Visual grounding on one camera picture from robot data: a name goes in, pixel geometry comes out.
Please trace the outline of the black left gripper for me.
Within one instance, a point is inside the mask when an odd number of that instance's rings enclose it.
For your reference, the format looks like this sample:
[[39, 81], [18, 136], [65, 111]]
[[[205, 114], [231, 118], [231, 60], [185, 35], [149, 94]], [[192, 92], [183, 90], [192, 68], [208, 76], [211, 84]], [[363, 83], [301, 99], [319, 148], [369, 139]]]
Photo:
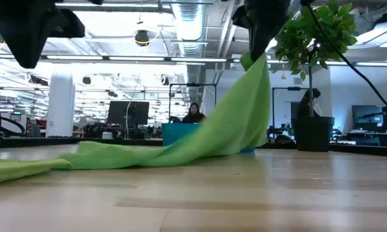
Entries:
[[0, 0], [0, 34], [23, 68], [35, 68], [47, 38], [82, 38], [85, 27], [53, 0]]

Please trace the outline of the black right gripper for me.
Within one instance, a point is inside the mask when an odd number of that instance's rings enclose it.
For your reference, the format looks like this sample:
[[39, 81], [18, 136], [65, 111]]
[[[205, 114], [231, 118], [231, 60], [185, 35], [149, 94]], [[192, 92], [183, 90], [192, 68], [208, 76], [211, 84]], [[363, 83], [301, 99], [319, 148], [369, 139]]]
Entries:
[[246, 0], [246, 8], [240, 6], [232, 16], [232, 23], [249, 28], [251, 21], [250, 51], [253, 61], [258, 60], [270, 41], [289, 20], [291, 0]]

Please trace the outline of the green microfiber towel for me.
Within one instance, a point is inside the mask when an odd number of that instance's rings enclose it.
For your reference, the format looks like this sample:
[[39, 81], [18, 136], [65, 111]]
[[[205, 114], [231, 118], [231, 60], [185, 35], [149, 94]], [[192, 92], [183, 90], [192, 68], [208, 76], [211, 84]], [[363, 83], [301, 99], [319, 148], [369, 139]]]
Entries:
[[270, 121], [270, 76], [267, 60], [246, 53], [240, 58], [245, 73], [226, 92], [198, 129], [166, 147], [143, 148], [83, 141], [77, 151], [61, 158], [69, 169], [121, 169], [189, 164], [206, 157], [236, 155], [265, 142]]
[[71, 163], [65, 159], [14, 160], [0, 159], [0, 182], [20, 179], [50, 171], [52, 168], [69, 168]]

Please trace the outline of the green leafy plant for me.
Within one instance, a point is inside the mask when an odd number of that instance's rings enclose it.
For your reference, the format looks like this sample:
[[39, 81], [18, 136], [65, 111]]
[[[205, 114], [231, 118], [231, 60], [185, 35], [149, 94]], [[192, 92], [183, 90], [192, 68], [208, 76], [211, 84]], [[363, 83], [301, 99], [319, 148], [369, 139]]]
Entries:
[[313, 69], [327, 69], [328, 61], [340, 61], [341, 54], [355, 44], [355, 19], [352, 4], [340, 5], [328, 0], [314, 8], [309, 3], [289, 19], [277, 34], [275, 56], [288, 63], [293, 75], [309, 82], [310, 104], [313, 102]]

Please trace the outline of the white pillar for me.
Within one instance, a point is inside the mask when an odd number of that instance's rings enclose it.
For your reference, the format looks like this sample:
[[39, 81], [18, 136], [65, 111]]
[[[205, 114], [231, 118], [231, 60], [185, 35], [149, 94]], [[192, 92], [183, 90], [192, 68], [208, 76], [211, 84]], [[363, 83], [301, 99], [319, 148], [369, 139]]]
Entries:
[[46, 137], [71, 137], [74, 126], [75, 82], [71, 72], [54, 71], [50, 79]]

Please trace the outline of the dark desk monitor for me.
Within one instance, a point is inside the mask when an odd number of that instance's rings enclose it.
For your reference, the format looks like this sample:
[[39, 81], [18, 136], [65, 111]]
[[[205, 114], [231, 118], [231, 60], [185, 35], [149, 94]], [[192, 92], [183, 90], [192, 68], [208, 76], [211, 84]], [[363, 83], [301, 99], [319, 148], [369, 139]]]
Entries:
[[387, 133], [387, 107], [378, 105], [353, 105], [353, 129]]

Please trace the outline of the teal knitted cloth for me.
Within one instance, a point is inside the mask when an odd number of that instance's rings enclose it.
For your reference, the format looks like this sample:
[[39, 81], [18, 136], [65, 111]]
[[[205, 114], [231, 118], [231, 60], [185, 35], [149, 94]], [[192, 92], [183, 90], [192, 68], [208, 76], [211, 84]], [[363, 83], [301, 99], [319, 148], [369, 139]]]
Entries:
[[254, 152], [257, 146], [264, 144], [265, 136], [263, 131], [227, 124], [163, 124], [163, 146], [175, 144], [197, 133], [201, 142], [204, 142], [199, 148], [215, 145], [208, 151], [208, 157]]

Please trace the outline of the black computer monitor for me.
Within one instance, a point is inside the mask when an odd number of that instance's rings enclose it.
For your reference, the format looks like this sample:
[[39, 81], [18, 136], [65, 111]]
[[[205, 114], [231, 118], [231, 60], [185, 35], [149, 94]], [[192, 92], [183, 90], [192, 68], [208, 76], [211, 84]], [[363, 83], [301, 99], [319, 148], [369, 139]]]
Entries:
[[111, 101], [108, 110], [107, 123], [125, 125], [147, 125], [149, 103], [138, 101]]

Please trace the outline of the black metal stand frame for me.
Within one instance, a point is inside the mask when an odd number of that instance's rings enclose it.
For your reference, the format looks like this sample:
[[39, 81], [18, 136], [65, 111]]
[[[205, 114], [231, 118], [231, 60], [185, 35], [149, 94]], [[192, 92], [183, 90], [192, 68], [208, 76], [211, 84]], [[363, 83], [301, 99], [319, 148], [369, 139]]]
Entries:
[[287, 90], [287, 91], [303, 91], [309, 90], [309, 88], [301, 88], [298, 86], [290, 86], [290, 87], [273, 87], [272, 88], [272, 119], [275, 119], [275, 91], [276, 90]]
[[201, 83], [170, 83], [169, 89], [168, 89], [168, 122], [171, 122], [171, 99], [172, 99], [172, 87], [173, 86], [187, 86], [187, 87], [205, 87], [205, 86], [213, 86], [214, 87], [214, 95], [217, 93], [217, 85], [216, 84], [201, 84]]

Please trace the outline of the silver ceiling duct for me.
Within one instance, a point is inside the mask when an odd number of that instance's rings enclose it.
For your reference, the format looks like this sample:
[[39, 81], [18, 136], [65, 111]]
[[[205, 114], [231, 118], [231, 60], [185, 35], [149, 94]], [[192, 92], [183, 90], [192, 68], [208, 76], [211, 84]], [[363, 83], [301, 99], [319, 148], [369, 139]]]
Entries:
[[204, 22], [206, 8], [193, 3], [171, 4], [175, 16], [175, 28], [181, 57], [204, 55]]

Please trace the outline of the black aluminium table frame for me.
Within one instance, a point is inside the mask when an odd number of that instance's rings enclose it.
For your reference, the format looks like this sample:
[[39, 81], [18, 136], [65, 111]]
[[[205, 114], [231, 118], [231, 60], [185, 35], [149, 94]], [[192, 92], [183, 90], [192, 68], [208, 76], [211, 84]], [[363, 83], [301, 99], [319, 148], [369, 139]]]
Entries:
[[[162, 147], [162, 140], [115, 140], [115, 139], [79, 139], [70, 137], [54, 137], [54, 138], [19, 138], [9, 137], [3, 138], [0, 141], [0, 148], [16, 148], [16, 147], [33, 147], [33, 146], [56, 146], [66, 144], [77, 144], [82, 141], [94, 141], [105, 144], [119, 144], [129, 146], [153, 146]], [[331, 144], [330, 151], [338, 151], [342, 153], [356, 153], [363, 155], [376, 155], [387, 157], [387, 147], [384, 146], [360, 146], [349, 144]]]

